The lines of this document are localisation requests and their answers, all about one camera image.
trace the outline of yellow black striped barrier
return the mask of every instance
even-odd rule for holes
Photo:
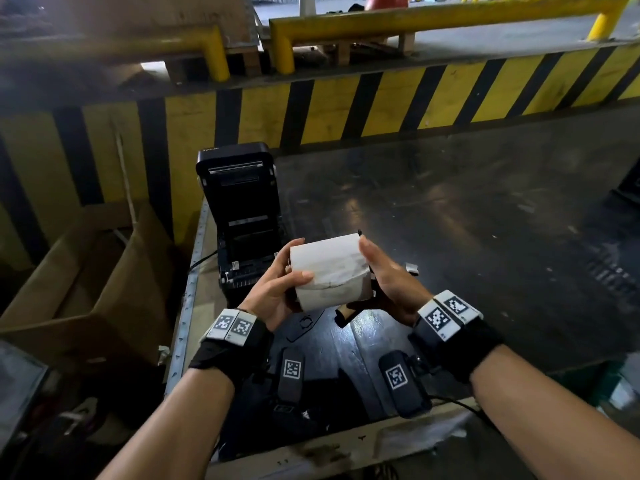
[[[640,44],[336,75],[0,118],[0,262],[37,264],[83,205],[148,198],[190,248],[200,149],[357,139],[640,96]]]

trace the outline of paper roll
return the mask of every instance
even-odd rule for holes
[[[308,312],[371,298],[371,272],[358,249],[358,234],[342,235],[291,248],[291,268],[313,271],[310,283],[296,288]]]

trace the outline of open cardboard box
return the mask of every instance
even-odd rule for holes
[[[156,364],[172,337],[173,245],[148,202],[134,207],[133,228],[126,202],[85,207],[0,317],[0,339],[70,374]]]

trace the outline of yellow guardrail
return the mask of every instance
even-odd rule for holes
[[[217,26],[190,27],[162,34],[110,38],[40,37],[0,43],[0,65],[98,59],[141,61],[149,57],[201,52],[213,80],[229,79],[222,35]]]
[[[628,0],[498,0],[417,8],[272,18],[271,44],[281,74],[294,71],[293,46],[305,42],[363,39],[407,32],[528,22],[599,14],[587,40],[607,39]]]

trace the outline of table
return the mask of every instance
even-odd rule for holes
[[[632,277],[638,271],[634,235],[640,219],[628,202],[609,193],[637,158],[636,146],[616,142],[624,131],[587,113],[279,156],[282,215],[289,233],[308,242],[361,229],[396,261],[416,263],[430,290],[455,290],[482,310],[508,345],[541,370],[577,368],[635,351],[640,343]],[[594,141],[599,152],[586,151]],[[202,238],[204,256],[214,250],[215,226],[206,211],[201,219],[205,231],[195,250]],[[217,281],[212,259],[197,274],[185,363],[224,307]],[[411,351],[408,330],[379,311],[361,314],[343,330],[332,318],[326,312],[296,342],[307,356],[305,379],[346,371],[368,425],[213,463],[208,474],[304,472],[305,478],[320,478],[424,448],[389,447],[385,438],[396,437],[394,428],[410,437],[442,423],[448,434],[464,420],[452,404],[417,421],[397,418],[378,359],[392,349]],[[276,349],[295,325],[290,320],[278,329]],[[453,399],[470,395],[446,372],[427,377],[425,385]],[[245,409],[232,409],[230,418],[248,410],[252,398],[245,400]]]

